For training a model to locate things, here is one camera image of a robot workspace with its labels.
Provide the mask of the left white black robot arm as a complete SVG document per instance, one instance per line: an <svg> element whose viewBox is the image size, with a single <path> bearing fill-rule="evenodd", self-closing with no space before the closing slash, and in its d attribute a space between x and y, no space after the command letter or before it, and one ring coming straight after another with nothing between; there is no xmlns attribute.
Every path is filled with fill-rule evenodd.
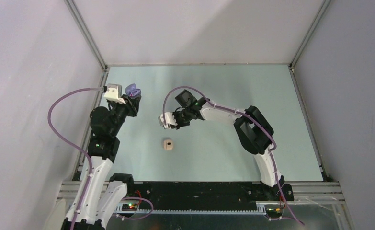
<svg viewBox="0 0 375 230"><path fill-rule="evenodd" d="M134 197L136 187L130 174L115 173L107 190L102 188L118 153L117 134L127 117L137 116L141 98L140 94L124 94L119 102L108 101L108 107L99 106L90 113L87 174L66 214L63 230L104 230L120 201Z"/></svg>

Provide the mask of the purple earbud charging case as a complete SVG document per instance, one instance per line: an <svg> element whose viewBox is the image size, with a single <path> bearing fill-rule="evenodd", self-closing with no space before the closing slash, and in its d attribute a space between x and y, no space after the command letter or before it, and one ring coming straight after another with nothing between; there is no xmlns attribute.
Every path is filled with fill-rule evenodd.
<svg viewBox="0 0 375 230"><path fill-rule="evenodd" d="M135 96L137 96L137 95L141 95L141 89L138 88L138 87L136 86L135 83L132 83L132 84L128 85L128 86L125 88L125 93L126 93L126 95L129 95L130 92L132 92L132 91L136 91Z"/></svg>

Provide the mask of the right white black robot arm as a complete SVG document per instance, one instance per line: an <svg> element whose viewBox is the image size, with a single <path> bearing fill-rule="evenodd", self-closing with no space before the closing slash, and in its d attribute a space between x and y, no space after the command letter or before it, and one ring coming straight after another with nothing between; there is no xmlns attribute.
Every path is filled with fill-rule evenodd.
<svg viewBox="0 0 375 230"><path fill-rule="evenodd" d="M160 125L164 129L180 129L189 126L192 120L232 125L242 147L254 157L258 165L264 197L276 200L282 194L285 180L273 154L276 149L274 130L260 110L253 105L244 110L225 107L203 93L200 93L200 99L196 99L190 92L191 87L181 86L180 89L182 92L175 97L180 107L173 112L162 111Z"/></svg>

